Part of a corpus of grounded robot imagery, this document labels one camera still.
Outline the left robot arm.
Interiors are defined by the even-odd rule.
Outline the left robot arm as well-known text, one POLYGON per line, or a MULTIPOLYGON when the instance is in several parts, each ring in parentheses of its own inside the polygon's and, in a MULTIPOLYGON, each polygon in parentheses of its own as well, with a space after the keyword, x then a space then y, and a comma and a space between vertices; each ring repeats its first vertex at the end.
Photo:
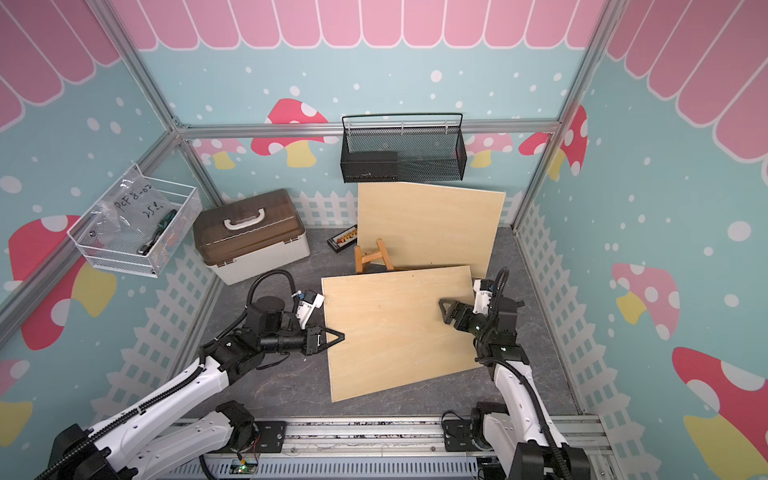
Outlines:
POLYGON ((199 347, 190 366, 120 413, 59 433, 40 478, 156 479, 190 460, 203 462, 209 452, 225 449, 240 459, 256 453, 269 435, 237 401, 171 435, 165 431, 247 373, 268 369, 266 356, 285 361, 293 352, 311 356, 343 342, 343 333, 310 324, 323 303, 322 294, 298 289, 284 269, 258 276, 242 313, 199 347))

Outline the wooden easel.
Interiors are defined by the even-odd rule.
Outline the wooden easel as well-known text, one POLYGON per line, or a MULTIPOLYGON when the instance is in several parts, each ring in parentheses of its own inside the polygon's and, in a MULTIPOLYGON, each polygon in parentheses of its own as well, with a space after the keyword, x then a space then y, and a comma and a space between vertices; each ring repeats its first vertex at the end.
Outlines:
POLYGON ((374 261, 381 260, 387 271, 391 272, 395 270, 391 257, 385 242, 378 238, 376 240, 377 249, 365 253, 360 245, 354 247, 355 258, 355 272, 362 274, 366 271, 366 266, 374 261))

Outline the plywood board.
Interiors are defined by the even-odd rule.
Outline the plywood board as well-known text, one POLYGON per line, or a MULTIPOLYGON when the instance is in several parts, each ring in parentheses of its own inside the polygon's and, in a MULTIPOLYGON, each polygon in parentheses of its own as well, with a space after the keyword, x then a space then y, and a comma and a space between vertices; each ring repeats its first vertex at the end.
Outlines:
POLYGON ((495 242, 503 192, 417 183, 358 187, 358 245, 381 239, 398 269, 468 266, 484 277, 495 242))
POLYGON ((470 303, 471 270, 454 266, 326 277, 325 325, 335 402, 477 368, 473 338, 444 324, 442 299, 470 303))

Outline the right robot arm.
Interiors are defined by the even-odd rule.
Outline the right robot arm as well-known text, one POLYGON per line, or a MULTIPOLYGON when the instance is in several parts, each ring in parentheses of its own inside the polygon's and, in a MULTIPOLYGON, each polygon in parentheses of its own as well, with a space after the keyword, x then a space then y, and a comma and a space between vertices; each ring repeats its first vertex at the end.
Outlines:
POLYGON ((558 430, 535 386, 530 360, 517 342, 518 313, 524 307, 504 294, 509 269, 474 282, 471 304, 438 302, 443 322, 473 337, 475 361, 488 369, 501 403, 479 402, 469 418, 441 422, 445 438, 490 450, 496 461, 479 470, 494 479, 589 479, 587 453, 558 430))

